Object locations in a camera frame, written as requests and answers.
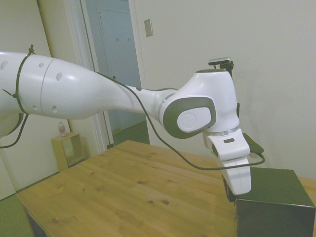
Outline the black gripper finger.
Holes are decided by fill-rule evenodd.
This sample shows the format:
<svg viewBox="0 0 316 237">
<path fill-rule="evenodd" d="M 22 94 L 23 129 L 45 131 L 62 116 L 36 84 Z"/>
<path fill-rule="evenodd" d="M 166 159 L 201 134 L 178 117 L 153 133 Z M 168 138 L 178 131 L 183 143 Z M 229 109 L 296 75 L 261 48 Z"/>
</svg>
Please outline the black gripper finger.
<svg viewBox="0 0 316 237">
<path fill-rule="evenodd" d="M 226 192 L 226 196 L 227 196 L 228 201 L 235 203 L 236 199 L 237 199 L 236 195 L 233 194 L 233 192 L 232 192 L 231 188 L 229 187 L 224 176 L 222 176 L 222 179 L 223 179 L 224 188 L 225 188 L 225 192 Z"/>
</svg>

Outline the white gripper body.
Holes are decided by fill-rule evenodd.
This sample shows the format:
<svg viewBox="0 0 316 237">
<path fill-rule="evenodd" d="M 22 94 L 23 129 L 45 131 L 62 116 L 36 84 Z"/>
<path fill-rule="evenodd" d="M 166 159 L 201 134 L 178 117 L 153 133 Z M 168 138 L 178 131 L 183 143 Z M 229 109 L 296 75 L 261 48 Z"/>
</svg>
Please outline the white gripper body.
<svg viewBox="0 0 316 237">
<path fill-rule="evenodd" d="M 215 161 L 224 169 L 222 175 L 232 193 L 236 196 L 250 192 L 251 171 L 247 155 L 250 147 L 240 128 L 230 134 L 214 136 L 203 132 L 204 143 L 215 155 Z"/>
</svg>

